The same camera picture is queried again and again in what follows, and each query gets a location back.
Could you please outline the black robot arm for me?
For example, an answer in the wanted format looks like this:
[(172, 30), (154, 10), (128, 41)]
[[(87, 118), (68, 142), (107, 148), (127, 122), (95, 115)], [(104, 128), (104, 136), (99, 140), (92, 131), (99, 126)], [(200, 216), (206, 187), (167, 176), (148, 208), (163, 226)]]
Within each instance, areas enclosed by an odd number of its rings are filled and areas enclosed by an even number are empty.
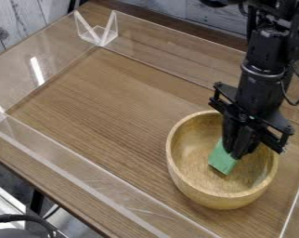
[(299, 77), (299, 0), (200, 0), (210, 7), (237, 5), (249, 17), (249, 51), (237, 86), (215, 83), (210, 105), (223, 114), (223, 148), (241, 159), (266, 144), (285, 151), (294, 128), (279, 108), (299, 105), (289, 96)]

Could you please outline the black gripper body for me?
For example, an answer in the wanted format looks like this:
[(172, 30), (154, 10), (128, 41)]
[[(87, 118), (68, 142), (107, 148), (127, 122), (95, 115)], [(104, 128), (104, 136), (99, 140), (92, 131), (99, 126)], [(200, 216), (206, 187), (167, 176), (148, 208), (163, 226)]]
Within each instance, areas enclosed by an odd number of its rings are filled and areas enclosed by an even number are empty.
[(293, 73), (290, 68), (270, 71), (243, 63), (238, 86), (216, 82), (215, 96), (210, 99), (210, 105), (222, 114), (231, 113), (241, 125), (250, 126), (259, 135), (259, 144), (278, 153), (285, 151), (294, 135), (294, 127), (279, 110)]

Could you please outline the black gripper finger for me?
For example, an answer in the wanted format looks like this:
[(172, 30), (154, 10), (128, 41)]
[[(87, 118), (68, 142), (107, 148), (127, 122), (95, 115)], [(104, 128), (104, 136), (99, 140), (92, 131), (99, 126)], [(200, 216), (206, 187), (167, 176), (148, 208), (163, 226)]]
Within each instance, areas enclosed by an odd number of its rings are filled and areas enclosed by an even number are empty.
[(246, 154), (255, 150), (259, 142), (257, 131), (250, 126), (238, 125), (234, 149), (231, 152), (232, 157), (239, 160)]
[(228, 153), (232, 152), (238, 138), (239, 121), (234, 118), (232, 114), (226, 112), (223, 115), (223, 147)]

